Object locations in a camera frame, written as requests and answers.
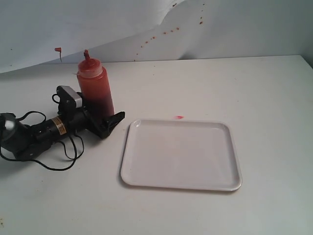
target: red sauce bottle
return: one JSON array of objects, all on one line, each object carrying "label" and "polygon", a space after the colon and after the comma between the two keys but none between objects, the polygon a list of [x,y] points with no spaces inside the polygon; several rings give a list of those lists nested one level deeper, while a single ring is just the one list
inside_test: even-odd
[{"label": "red sauce bottle", "polygon": [[88,50],[85,60],[78,64],[77,79],[91,114],[100,121],[114,115],[114,107],[106,69],[97,59],[90,58]]}]

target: white tray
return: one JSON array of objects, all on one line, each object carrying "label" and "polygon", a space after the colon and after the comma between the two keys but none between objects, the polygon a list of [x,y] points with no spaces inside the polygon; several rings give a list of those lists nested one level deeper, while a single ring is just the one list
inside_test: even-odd
[{"label": "white tray", "polygon": [[121,177],[133,186],[221,191],[242,183],[228,127],[182,120],[134,121]]}]

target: white table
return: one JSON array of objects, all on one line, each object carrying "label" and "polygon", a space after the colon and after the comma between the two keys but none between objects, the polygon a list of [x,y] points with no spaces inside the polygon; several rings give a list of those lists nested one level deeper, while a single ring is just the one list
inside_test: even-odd
[{"label": "white table", "polygon": [[[104,64],[126,118],[73,169],[0,160],[1,235],[278,235],[313,233],[313,70],[300,56]],[[0,74],[0,112],[50,118],[77,65]],[[243,184],[230,194],[131,188],[119,177],[128,125],[185,116],[230,127]],[[26,121],[34,124],[40,116]],[[40,159],[64,167],[62,146]]]}]

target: bottle cap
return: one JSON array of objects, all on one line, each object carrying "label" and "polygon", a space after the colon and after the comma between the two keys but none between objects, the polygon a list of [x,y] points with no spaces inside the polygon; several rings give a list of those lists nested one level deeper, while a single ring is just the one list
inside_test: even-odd
[{"label": "bottle cap", "polygon": [[84,51],[85,60],[78,64],[78,75],[84,78],[94,78],[102,73],[101,62],[90,58],[88,50]]}]

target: yellow label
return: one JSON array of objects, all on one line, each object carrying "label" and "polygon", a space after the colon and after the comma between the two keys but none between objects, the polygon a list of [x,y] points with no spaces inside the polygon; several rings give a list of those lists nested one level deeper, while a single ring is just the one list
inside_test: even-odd
[{"label": "yellow label", "polygon": [[55,118],[53,118],[51,120],[54,122],[54,124],[58,128],[58,130],[60,132],[60,135],[66,134],[67,130],[66,130],[63,122],[61,121],[61,119],[59,117],[55,117]]}]

